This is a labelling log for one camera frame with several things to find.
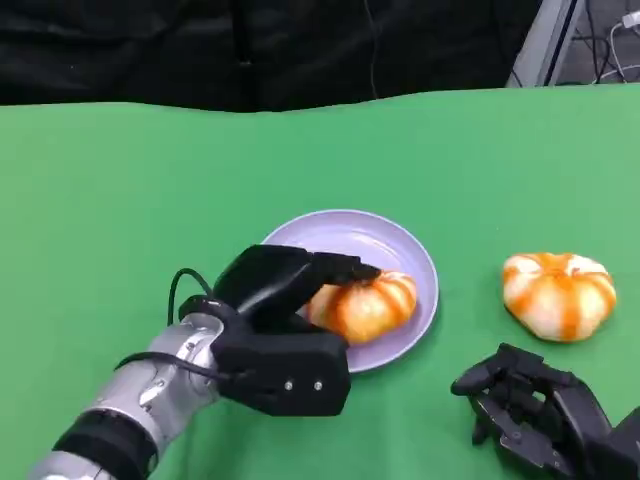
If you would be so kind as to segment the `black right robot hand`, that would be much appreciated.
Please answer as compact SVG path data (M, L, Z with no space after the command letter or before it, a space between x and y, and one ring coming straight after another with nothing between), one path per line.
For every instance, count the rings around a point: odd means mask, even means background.
M589 443L612 432L590 388L569 371L507 343L465 370L451 385L476 415L472 443L496 442L503 455L531 472L594 479Z

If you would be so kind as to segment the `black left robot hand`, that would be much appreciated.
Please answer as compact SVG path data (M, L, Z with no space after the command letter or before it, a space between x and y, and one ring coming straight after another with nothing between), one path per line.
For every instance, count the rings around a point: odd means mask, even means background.
M311 333L319 328L299 311L323 286L350 286L380 274L357 256L253 245L218 277L212 296L261 334Z

